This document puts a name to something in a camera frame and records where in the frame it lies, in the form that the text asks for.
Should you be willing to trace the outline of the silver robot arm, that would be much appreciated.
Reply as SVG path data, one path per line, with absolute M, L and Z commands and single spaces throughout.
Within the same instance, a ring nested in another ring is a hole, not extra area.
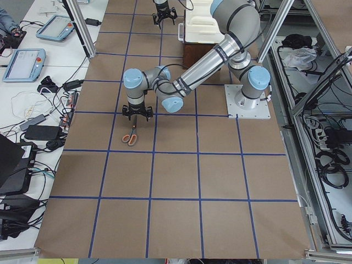
M 128 100 L 128 104 L 122 107 L 124 116 L 153 117 L 152 107 L 145 106 L 145 95 L 149 90 L 155 92 L 167 112 L 179 111 L 184 97 L 224 65 L 243 85 L 235 95 L 236 105 L 250 110 L 252 104 L 259 102 L 262 93 L 269 87 L 271 77 L 266 68 L 251 61 L 248 52 L 249 46 L 259 36 L 260 16 L 257 10 L 248 1 L 213 1 L 210 13 L 224 38 L 180 77 L 171 81 L 166 66 L 146 71 L 132 68 L 124 72 L 123 84 Z
M 161 22 L 170 18 L 175 24 L 175 19 L 178 17 L 176 9 L 170 8 L 167 0 L 154 0 L 153 2 L 156 7 L 156 13 L 152 14 L 153 23 L 161 29 Z

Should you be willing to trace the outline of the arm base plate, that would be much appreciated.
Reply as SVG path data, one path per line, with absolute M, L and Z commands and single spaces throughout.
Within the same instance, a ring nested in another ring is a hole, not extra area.
M 242 85 L 225 85 L 225 98 L 228 118 L 238 119 L 270 119 L 265 92 L 260 98 L 248 99 L 242 94 Z

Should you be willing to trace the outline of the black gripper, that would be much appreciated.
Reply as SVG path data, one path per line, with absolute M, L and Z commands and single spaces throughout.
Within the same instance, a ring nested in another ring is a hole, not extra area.
M 177 12 L 174 7 L 170 8 L 168 4 L 156 4 L 157 13 L 153 13 L 153 21 L 157 22 L 156 24 L 161 29 L 161 22 L 163 19 L 170 18 L 175 25 L 175 20 L 177 19 Z
M 149 121 L 153 117 L 153 109 L 151 106 L 146 107 L 143 103 L 123 105 L 122 115 L 127 116 L 131 120 L 131 116 L 135 114 L 144 116 Z

